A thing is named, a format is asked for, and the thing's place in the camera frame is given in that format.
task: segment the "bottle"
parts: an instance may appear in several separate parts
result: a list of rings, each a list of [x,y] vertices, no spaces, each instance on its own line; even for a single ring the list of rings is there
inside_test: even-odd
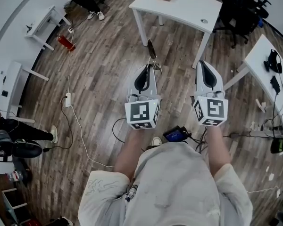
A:
[[[6,174],[10,182],[18,182],[23,180],[23,174],[21,171],[13,171]]]
[[[75,46],[64,35],[58,36],[57,40],[64,45],[69,51],[73,51]]]

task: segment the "shirt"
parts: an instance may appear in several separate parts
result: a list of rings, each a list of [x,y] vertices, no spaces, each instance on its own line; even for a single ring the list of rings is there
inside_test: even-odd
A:
[[[81,226],[250,225],[252,204],[230,164],[212,177],[202,156],[186,143],[144,152],[136,180],[92,171],[81,204]]]

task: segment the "white desk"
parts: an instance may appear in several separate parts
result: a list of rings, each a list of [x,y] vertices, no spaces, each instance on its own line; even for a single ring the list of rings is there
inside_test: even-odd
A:
[[[40,16],[36,19],[36,21],[30,25],[30,27],[32,27],[32,29],[26,33],[25,37],[35,39],[38,43],[42,44],[42,46],[44,45],[44,46],[48,47],[50,50],[53,51],[54,48],[52,46],[50,46],[48,43],[46,43],[46,41],[43,41],[42,39],[40,39],[36,35],[38,30],[43,26],[43,24],[45,22],[48,21],[48,19],[50,19],[55,25],[57,25],[59,27],[61,26],[58,23],[58,21],[56,21],[51,16],[52,11],[55,11],[57,14],[59,14],[61,19],[63,19],[67,25],[69,25],[69,26],[71,25],[71,23],[62,14],[60,14],[57,10],[55,10],[55,6],[51,6],[49,9],[47,9],[43,13],[41,13]]]
[[[283,82],[283,59],[281,57],[282,64],[282,74],[270,70],[266,71],[263,62],[267,61],[268,56],[270,54],[270,50],[274,49],[274,46],[271,42],[262,34],[255,46],[252,48],[250,53],[244,59],[243,64],[237,69],[238,74],[236,74],[227,84],[224,85],[224,90],[230,88],[233,84],[238,82],[241,78],[243,78],[248,72],[255,77],[258,81],[264,92],[268,95],[268,98],[274,104],[275,102],[275,90],[270,83],[270,80],[273,76],[276,77],[279,85],[280,85],[280,93],[278,94],[275,102],[275,109],[279,112],[281,116],[283,114],[283,86],[281,85],[280,76]]]
[[[147,46],[148,39],[142,22],[141,11],[158,15],[160,25],[164,24],[164,18],[170,18],[203,31],[204,35],[192,66],[196,68],[196,64],[200,60],[209,36],[214,29],[221,5],[222,3],[216,0],[135,0],[129,8],[133,10],[144,46]]]
[[[28,122],[28,123],[34,123],[34,120],[31,119],[25,119],[25,118],[18,118],[15,117],[15,115],[17,114],[18,108],[21,108],[21,106],[18,104],[20,98],[15,99],[14,94],[15,94],[15,90],[20,78],[20,73],[22,71],[26,71],[29,72],[35,76],[38,76],[46,81],[48,81],[49,79],[46,78],[43,75],[40,75],[38,73],[36,73],[35,71],[29,70],[27,68],[25,68],[24,66],[22,66],[20,63],[18,62],[12,62],[9,67],[8,70],[6,72],[6,78],[4,83],[2,84],[1,88],[1,92],[7,91],[8,94],[7,96],[2,96],[0,95],[0,110],[1,114],[4,118],[12,118],[12,119],[16,119],[22,122]]]

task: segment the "white sneaker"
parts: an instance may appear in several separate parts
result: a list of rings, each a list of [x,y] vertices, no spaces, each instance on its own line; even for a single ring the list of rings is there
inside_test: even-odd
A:
[[[50,133],[53,135],[52,142],[57,143],[58,142],[58,130],[55,125],[51,126]]]
[[[105,18],[102,12],[98,12],[96,15],[99,16],[99,20],[103,20]]]
[[[162,141],[159,137],[154,137],[152,140],[152,146],[162,145]]]
[[[87,20],[92,19],[94,15],[95,15],[95,12],[89,12],[89,15],[88,15],[88,17],[87,17]]]

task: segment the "red object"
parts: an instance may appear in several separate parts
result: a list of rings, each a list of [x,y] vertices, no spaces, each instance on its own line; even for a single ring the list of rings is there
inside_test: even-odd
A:
[[[64,45],[69,51],[73,51],[75,46],[64,35],[58,36],[58,41]]]
[[[36,220],[36,219],[31,219],[30,221],[24,223],[25,226],[42,226],[42,224]]]

